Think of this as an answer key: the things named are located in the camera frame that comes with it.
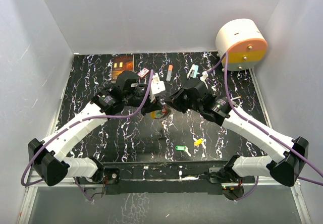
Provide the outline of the large keyring with yellow grip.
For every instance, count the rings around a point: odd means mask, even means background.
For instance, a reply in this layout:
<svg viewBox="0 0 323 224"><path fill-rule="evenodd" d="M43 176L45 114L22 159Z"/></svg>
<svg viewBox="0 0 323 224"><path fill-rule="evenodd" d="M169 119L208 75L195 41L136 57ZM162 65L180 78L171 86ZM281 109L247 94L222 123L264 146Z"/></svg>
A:
<svg viewBox="0 0 323 224"><path fill-rule="evenodd" d="M152 119L156 119L156 120L161 120L164 118L167 118L170 114L171 114L171 109L170 108L163 108L161 110L156 110L150 113L150 116Z"/></svg>

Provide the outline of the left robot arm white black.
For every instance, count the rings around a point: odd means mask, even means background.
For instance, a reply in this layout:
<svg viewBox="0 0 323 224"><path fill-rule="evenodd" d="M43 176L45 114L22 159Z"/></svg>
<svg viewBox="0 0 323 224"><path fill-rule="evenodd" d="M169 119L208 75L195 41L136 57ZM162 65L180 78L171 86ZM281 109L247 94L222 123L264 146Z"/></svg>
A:
<svg viewBox="0 0 323 224"><path fill-rule="evenodd" d="M93 183L104 178L104 166L93 157L68 157L68 153L95 128L110 119L127 119L141 113L161 110L159 96L166 91L157 73L151 72L146 85L139 83L139 76L123 71L115 83L104 87L56 133L28 144L30 165L48 186L64 178L84 177Z"/></svg>

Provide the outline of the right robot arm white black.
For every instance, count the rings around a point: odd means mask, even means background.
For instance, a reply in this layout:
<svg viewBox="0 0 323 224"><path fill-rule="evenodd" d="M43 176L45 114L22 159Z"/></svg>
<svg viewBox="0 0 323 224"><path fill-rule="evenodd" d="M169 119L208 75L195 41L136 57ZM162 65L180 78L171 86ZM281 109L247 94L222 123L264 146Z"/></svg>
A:
<svg viewBox="0 0 323 224"><path fill-rule="evenodd" d="M231 130L266 155L243 157L234 155L218 173L220 178L236 182L242 177L272 177L278 183L292 187L308 155L308 141L282 135L247 114L225 96L214 96L198 78L189 79L180 90L165 99L167 105L185 113L193 110L205 120Z"/></svg>

